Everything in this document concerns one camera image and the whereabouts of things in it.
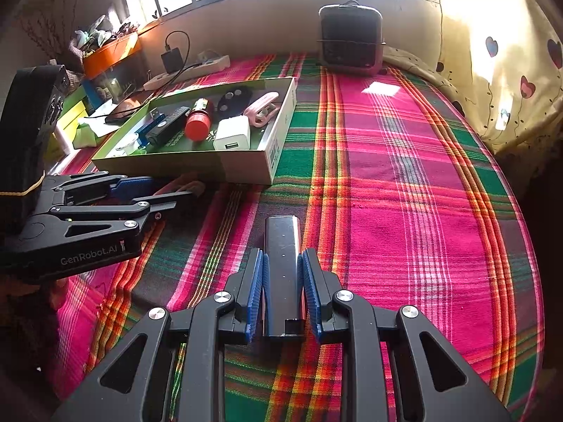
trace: green box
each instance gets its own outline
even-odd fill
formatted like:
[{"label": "green box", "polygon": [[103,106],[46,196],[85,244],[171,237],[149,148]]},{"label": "green box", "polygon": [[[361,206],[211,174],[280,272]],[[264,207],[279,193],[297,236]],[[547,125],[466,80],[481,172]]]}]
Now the green box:
[{"label": "green box", "polygon": [[[224,95],[228,90],[244,85],[253,90],[252,100],[267,92],[279,93],[282,102],[278,115],[260,130],[252,128],[251,148],[247,151],[216,151],[212,141],[193,143],[177,137],[159,153],[116,156],[115,147],[128,134],[144,125],[147,114],[155,108],[170,105],[191,105],[198,98],[212,98]],[[271,186],[280,154],[283,149],[289,124],[296,105],[296,82],[292,77],[244,81],[220,84],[195,90],[188,90],[150,101],[116,131],[92,159],[97,169],[111,174],[127,176],[176,177],[184,173],[197,172],[198,178],[209,181],[227,181],[244,184]]]}]

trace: curtain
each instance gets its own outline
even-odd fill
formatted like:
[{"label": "curtain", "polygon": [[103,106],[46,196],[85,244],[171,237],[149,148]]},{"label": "curtain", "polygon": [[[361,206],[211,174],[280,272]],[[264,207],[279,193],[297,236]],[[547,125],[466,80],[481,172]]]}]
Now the curtain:
[{"label": "curtain", "polygon": [[559,139],[561,41],[535,0],[440,0],[437,72],[517,194]]}]

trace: plaid bed sheet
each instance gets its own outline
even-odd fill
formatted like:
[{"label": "plaid bed sheet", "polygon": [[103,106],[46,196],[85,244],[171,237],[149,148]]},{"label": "plaid bed sheet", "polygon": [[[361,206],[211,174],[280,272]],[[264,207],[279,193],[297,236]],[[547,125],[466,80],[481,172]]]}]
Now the plaid bed sheet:
[{"label": "plaid bed sheet", "polygon": [[[222,289],[261,247],[265,218],[293,214],[323,269],[377,306],[418,306],[522,418],[541,364],[542,295],[492,156],[433,86],[393,67],[356,77],[272,55],[176,89],[285,76],[298,78],[297,107],[273,186],[210,186],[189,222],[154,226],[139,258],[71,278],[58,313],[57,393],[68,396],[151,307],[176,311]],[[67,173],[94,170],[94,152],[81,151]],[[227,421],[339,421],[340,359],[310,333],[275,351],[230,347]],[[388,367],[386,379],[394,415]]]}]

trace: white wall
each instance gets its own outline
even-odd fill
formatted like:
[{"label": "white wall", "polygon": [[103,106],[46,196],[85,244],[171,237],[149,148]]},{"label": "white wall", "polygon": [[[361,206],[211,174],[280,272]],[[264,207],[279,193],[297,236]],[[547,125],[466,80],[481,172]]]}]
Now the white wall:
[{"label": "white wall", "polygon": [[[268,53],[316,52],[319,9],[347,0],[223,0],[167,20],[140,36],[153,75],[164,72],[160,55],[172,30],[190,35],[190,60],[213,49],[232,58]],[[440,46],[440,7],[427,0],[361,0],[384,18],[387,44],[413,53],[435,66]],[[185,55],[184,35],[170,37]]]},{"label": "white wall", "polygon": [[[27,0],[26,2],[42,2],[45,0]],[[67,0],[67,7],[56,6],[56,16],[65,17],[67,25],[72,19],[74,0]],[[68,36],[78,27],[88,27],[100,15],[107,13],[110,6],[114,6],[121,17],[125,15],[122,0],[78,0],[74,27],[68,27]],[[10,89],[13,76],[21,68],[45,64],[49,58],[27,37],[19,27],[18,21],[12,21],[9,29],[0,39],[0,112],[4,109],[6,95]]]}]

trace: black cable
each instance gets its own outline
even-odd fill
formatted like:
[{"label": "black cable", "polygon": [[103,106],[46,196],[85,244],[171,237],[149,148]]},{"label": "black cable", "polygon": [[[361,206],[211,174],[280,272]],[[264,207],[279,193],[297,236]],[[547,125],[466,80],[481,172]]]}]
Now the black cable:
[{"label": "black cable", "polygon": [[191,49],[190,35],[188,35],[185,31],[182,31],[182,30],[174,30],[174,31],[171,31],[170,33],[168,33],[168,35],[166,35],[166,38],[164,40],[165,47],[168,46],[168,36],[172,35],[173,33],[183,33],[184,35],[186,35],[186,38],[188,38],[188,51],[186,52],[186,57],[184,58],[184,65],[182,65],[182,68],[178,71],[178,73],[176,73],[174,75],[174,77],[171,78],[171,80],[168,81],[166,84],[159,87],[156,92],[154,92],[153,94],[150,95],[150,97],[147,97],[141,105],[139,105],[135,108],[124,109],[123,111],[112,112],[110,114],[102,114],[101,116],[96,116],[96,118],[98,118],[98,117],[111,117],[111,116],[114,116],[114,115],[117,115],[117,114],[125,114],[126,112],[138,111],[139,109],[143,108],[147,104],[148,101],[154,100],[155,98],[160,98],[166,92],[165,88],[170,83],[174,82],[178,78],[178,76],[184,72],[184,69],[186,68],[186,64],[188,63],[188,56],[190,55],[190,49]]},{"label": "black cable", "polygon": [[170,33],[168,33],[168,35],[166,35],[166,39],[164,40],[164,48],[165,49],[170,49],[170,46],[168,46],[168,36],[172,35],[173,33],[183,33],[184,35],[186,35],[186,38],[188,38],[188,51],[186,52],[186,58],[184,59],[184,64],[182,65],[182,68],[178,71],[178,73],[176,73],[174,75],[173,78],[171,78],[170,81],[168,81],[166,84],[164,84],[162,87],[160,87],[160,92],[158,93],[158,95],[156,96],[156,98],[161,97],[164,93],[165,93],[165,88],[172,82],[174,82],[179,75],[181,75],[184,72],[184,69],[186,68],[186,64],[188,63],[188,56],[190,55],[190,49],[191,49],[191,39],[190,39],[190,35],[188,35],[185,31],[182,30],[174,30],[171,31]]},{"label": "black cable", "polygon": [[183,33],[184,35],[186,35],[188,37],[188,40],[190,39],[190,37],[188,36],[188,34],[185,31],[182,31],[182,30],[171,31],[170,33],[168,33],[168,35],[166,35],[166,38],[164,39],[164,47],[165,47],[166,50],[170,50],[170,46],[168,45],[168,38],[170,37],[170,35],[173,35],[174,33]]}]

